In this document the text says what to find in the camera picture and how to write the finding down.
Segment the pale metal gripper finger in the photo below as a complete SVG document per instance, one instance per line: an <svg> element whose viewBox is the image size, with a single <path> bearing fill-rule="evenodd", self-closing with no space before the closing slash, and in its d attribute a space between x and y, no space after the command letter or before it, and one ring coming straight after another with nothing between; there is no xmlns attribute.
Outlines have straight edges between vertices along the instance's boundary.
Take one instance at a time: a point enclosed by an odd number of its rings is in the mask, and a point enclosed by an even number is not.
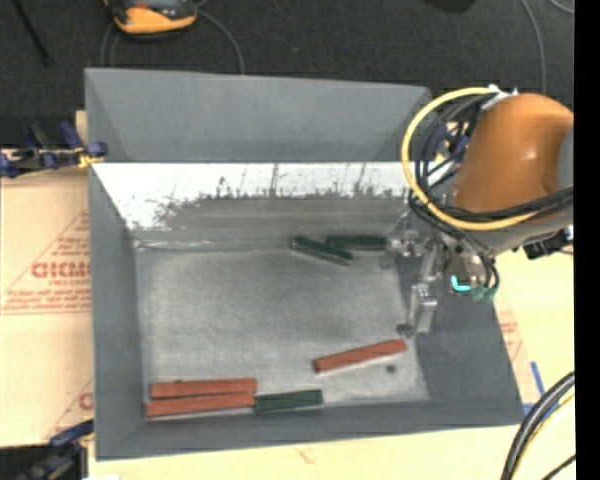
<svg viewBox="0 0 600 480"><path fill-rule="evenodd" d="M428 334L437 309L437 299L434 297L428 283L419 282L412 286L408 324L410 333Z"/></svg>
<svg viewBox="0 0 600 480"><path fill-rule="evenodd" d="M397 261L422 256L422 239L418 231L394 233L386 238L383 268L393 267Z"/></svg>

